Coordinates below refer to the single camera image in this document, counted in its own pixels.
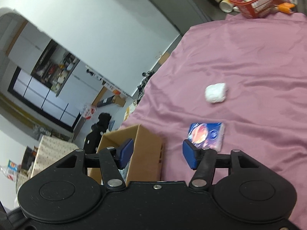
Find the blue tissue pack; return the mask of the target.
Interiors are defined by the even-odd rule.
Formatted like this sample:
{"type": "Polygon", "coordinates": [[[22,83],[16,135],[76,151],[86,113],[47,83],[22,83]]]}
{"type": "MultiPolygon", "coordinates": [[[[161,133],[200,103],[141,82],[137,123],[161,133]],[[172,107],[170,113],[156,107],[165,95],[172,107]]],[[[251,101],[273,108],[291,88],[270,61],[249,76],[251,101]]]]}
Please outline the blue tissue pack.
{"type": "Polygon", "coordinates": [[[220,152],[225,133],[222,122],[197,122],[190,125],[187,139],[198,149],[213,149],[220,152]]]}

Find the white soft bundle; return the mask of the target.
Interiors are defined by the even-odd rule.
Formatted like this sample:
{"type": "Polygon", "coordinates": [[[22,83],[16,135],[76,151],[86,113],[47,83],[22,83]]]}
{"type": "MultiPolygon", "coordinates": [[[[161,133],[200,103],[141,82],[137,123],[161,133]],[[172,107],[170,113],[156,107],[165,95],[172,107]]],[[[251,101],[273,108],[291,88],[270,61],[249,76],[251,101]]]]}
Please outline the white soft bundle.
{"type": "Polygon", "coordinates": [[[212,84],[205,89],[205,99],[209,103],[221,103],[226,99],[227,85],[225,83],[212,84]]]}

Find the light blue fluffy towel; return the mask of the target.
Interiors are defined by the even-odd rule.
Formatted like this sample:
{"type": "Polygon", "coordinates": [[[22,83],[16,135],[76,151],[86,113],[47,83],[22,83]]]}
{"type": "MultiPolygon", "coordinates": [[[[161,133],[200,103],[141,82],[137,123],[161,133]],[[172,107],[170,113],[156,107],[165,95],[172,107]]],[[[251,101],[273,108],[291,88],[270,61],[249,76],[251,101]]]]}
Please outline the light blue fluffy towel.
{"type": "Polygon", "coordinates": [[[122,176],[123,180],[126,182],[127,181],[127,176],[129,172],[129,167],[130,167],[130,161],[127,163],[124,169],[119,170],[120,175],[122,176]]]}

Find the open cardboard box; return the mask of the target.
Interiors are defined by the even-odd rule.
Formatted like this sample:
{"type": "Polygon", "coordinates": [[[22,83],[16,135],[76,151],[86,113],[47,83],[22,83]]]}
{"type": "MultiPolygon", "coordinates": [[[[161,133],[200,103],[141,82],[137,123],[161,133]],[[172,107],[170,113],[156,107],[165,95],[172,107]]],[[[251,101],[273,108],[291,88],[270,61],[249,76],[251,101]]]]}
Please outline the open cardboard box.
{"type": "Polygon", "coordinates": [[[142,125],[134,125],[104,134],[98,150],[106,147],[119,147],[127,139],[133,140],[134,152],[124,178],[126,184],[131,181],[160,181],[163,159],[162,140],[142,125]]]}

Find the red white plastic bag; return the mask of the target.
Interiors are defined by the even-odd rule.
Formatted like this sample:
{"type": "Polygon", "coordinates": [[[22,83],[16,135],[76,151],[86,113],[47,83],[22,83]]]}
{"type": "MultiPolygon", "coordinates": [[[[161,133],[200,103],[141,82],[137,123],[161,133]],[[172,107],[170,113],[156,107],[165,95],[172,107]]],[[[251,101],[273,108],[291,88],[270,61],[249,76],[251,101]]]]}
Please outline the red white plastic bag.
{"type": "Polygon", "coordinates": [[[96,113],[96,110],[97,110],[96,106],[90,103],[87,103],[87,104],[84,104],[84,106],[80,110],[80,115],[84,119],[88,120],[93,117],[93,115],[96,113]]]}

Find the small cardboard box on floor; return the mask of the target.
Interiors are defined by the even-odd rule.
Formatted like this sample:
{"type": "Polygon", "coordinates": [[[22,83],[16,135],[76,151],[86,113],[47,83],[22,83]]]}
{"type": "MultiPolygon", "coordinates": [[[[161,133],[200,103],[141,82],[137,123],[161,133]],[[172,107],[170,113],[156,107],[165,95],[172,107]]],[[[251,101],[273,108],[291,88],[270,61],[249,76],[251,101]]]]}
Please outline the small cardboard box on floor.
{"type": "Polygon", "coordinates": [[[119,107],[124,107],[126,103],[126,98],[122,98],[120,95],[114,95],[111,100],[112,104],[115,104],[119,107]]]}

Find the polka dot tablecloth table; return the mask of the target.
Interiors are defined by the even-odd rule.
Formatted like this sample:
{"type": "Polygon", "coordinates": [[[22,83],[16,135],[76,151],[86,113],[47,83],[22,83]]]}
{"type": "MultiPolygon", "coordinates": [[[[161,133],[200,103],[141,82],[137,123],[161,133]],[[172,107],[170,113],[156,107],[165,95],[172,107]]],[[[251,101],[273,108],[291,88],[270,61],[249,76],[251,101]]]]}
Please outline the polka dot tablecloth table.
{"type": "Polygon", "coordinates": [[[39,147],[34,149],[27,147],[21,165],[18,168],[16,193],[30,178],[76,149],[78,149],[78,146],[74,143],[51,136],[43,136],[39,147]]]}

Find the pair of grey sneakers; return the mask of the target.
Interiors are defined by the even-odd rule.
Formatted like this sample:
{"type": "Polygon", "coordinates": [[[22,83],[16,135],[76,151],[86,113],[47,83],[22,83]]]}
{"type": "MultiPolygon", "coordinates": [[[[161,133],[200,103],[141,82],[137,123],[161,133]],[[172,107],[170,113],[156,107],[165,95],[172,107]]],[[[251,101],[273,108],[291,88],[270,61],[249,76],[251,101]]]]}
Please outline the pair of grey sneakers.
{"type": "Polygon", "coordinates": [[[140,100],[143,95],[144,95],[144,88],[147,85],[148,81],[150,80],[150,78],[153,76],[154,71],[148,71],[148,72],[143,72],[142,76],[144,77],[143,80],[141,81],[141,83],[138,85],[137,87],[137,91],[138,91],[138,100],[140,100]]]}

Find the pink bed sheet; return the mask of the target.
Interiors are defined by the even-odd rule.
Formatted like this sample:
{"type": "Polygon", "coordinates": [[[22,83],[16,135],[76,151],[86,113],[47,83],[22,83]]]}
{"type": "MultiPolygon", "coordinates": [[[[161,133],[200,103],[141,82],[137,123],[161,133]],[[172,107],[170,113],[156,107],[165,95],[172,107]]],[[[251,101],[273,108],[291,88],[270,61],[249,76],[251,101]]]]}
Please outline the pink bed sheet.
{"type": "Polygon", "coordinates": [[[291,221],[306,229],[306,16],[228,16],[191,27],[145,87],[123,126],[141,124],[164,142],[161,177],[188,181],[182,142],[195,122],[225,124],[222,152],[240,149],[295,187],[291,221]],[[227,85],[209,103],[207,86],[227,85]]]}

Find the white kitchen cabinet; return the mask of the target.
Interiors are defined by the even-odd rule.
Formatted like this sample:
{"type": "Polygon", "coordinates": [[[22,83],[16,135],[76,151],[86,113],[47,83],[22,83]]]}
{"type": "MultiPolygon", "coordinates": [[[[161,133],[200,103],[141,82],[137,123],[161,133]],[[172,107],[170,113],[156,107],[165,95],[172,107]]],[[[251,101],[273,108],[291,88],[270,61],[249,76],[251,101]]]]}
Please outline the white kitchen cabinet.
{"type": "Polygon", "coordinates": [[[85,62],[24,21],[7,50],[8,58],[79,111],[91,103],[105,81],[85,62]]]}

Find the black glass sliding door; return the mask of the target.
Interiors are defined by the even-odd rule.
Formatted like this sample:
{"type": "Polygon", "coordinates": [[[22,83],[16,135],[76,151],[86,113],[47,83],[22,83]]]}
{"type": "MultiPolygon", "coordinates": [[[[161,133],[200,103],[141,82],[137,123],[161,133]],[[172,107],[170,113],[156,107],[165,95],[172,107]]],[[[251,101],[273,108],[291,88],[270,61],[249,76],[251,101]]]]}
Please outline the black glass sliding door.
{"type": "Polygon", "coordinates": [[[19,67],[12,76],[8,92],[39,115],[70,132],[81,118],[80,111],[73,104],[57,97],[50,88],[19,67]]]}

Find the grey door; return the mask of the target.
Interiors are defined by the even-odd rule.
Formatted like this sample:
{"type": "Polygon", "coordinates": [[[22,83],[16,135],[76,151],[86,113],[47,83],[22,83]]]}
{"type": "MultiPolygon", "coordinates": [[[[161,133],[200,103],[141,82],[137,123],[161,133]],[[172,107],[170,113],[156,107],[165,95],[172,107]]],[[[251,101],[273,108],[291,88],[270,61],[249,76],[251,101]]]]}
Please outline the grey door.
{"type": "Polygon", "coordinates": [[[156,8],[184,35],[190,27],[213,21],[208,0],[150,0],[156,8]]]}

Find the orange bottle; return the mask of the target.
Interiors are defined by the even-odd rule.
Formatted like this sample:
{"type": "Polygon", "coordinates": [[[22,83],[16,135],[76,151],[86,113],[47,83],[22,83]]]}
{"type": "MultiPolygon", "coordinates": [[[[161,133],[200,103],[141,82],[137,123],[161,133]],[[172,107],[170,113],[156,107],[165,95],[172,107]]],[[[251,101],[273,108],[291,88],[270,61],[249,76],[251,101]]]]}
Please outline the orange bottle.
{"type": "Polygon", "coordinates": [[[296,5],[292,3],[282,3],[276,6],[278,12],[284,14],[293,14],[295,11],[296,5]]]}

